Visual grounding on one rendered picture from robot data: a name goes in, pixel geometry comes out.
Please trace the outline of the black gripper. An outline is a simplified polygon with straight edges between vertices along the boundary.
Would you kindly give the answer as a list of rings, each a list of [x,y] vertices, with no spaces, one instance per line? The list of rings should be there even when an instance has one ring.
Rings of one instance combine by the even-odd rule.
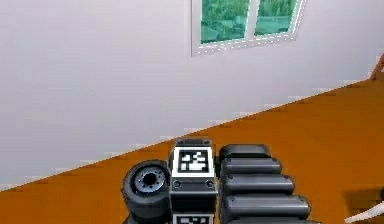
[[[129,212],[123,224],[168,224],[170,173],[164,160],[146,160],[125,175],[121,188]]]

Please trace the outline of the white chair leg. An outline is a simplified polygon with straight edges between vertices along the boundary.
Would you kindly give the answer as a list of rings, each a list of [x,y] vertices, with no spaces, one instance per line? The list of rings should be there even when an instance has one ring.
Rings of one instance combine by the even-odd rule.
[[[361,212],[361,213],[358,213],[358,214],[353,215],[351,217],[345,218],[344,222],[346,224],[350,224],[350,223],[354,223],[357,221],[368,220],[368,219],[371,219],[371,218],[374,218],[376,216],[384,214],[384,190],[382,190],[380,192],[380,197],[382,199],[382,201],[380,203],[378,203],[377,205],[371,207],[370,209],[368,209],[364,212]]]

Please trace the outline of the white framed window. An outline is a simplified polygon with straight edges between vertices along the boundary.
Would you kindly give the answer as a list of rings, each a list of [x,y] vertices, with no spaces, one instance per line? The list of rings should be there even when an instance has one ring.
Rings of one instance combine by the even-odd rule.
[[[293,41],[307,0],[191,0],[191,55]]]

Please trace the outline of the brown wooden furniture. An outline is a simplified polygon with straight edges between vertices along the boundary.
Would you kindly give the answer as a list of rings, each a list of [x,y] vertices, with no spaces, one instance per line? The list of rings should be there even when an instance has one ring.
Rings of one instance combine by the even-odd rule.
[[[384,81],[384,53],[380,56],[374,70],[370,75],[373,81]]]

